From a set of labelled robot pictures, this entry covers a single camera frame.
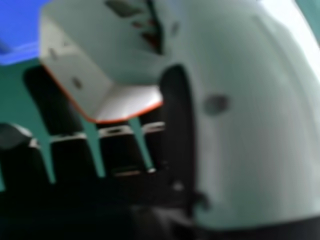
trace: blue bin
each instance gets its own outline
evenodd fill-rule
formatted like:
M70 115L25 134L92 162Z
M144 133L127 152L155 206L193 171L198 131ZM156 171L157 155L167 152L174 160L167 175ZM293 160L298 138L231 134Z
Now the blue bin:
M39 13L50 0L0 0L0 65L38 56Z

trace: orange edge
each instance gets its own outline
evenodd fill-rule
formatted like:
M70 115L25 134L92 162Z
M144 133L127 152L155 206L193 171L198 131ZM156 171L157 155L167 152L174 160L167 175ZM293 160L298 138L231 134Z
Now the orange edge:
M115 119L115 120L96 120L94 118L89 117L82 109L81 107L77 104L77 102L71 97L71 95L68 93L67 90L64 89L64 87L57 81L57 79L55 78L54 74L41 62L42 66L45 68L45 70L48 72L48 74L52 77L52 79L54 80L54 82L58 85L58 87L61 89L61 91L66 95L66 97L70 100L70 102L74 105L74 107L76 108L76 110L88 121L88 122L92 122L95 124L115 124L115 123L120 123L120 122L125 122L128 121L131 118L135 118L138 117L140 115L146 114L156 108L159 108L163 105L163 102L157 102L141 111L138 111L134 114L129 115L128 117L124 117L124 118L119 118L119 119Z

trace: green surface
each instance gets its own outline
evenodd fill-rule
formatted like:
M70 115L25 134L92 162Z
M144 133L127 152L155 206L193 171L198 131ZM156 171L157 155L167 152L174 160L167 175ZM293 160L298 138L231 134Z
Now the green surface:
M26 69L38 64L39 62L37 60L32 60L12 66L0 66L0 123L15 123L28 128L33 133L41 145L49 179L54 183L55 176L51 162L50 136L22 79ZM104 177L106 173L100 155L96 127L83 118L82 122L94 157L97 174L100 177ZM152 161L146 148L139 120L133 118L129 122L135 132L146 167L152 168ZM0 177L0 191L3 190L4 184Z

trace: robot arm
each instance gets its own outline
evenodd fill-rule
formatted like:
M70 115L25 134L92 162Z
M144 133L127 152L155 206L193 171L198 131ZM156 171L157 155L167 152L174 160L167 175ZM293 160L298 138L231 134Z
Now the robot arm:
M320 215L313 35L299 41L252 0L155 0L154 7L163 54L131 26L135 14L120 17L100 0L56 0L42 13L41 61L95 122L138 115L163 98L167 160L198 227L248 239L276 232L301 239L303 231L318 239L316 225L304 221ZM283 225L294 221L302 221L293 223L297 238Z

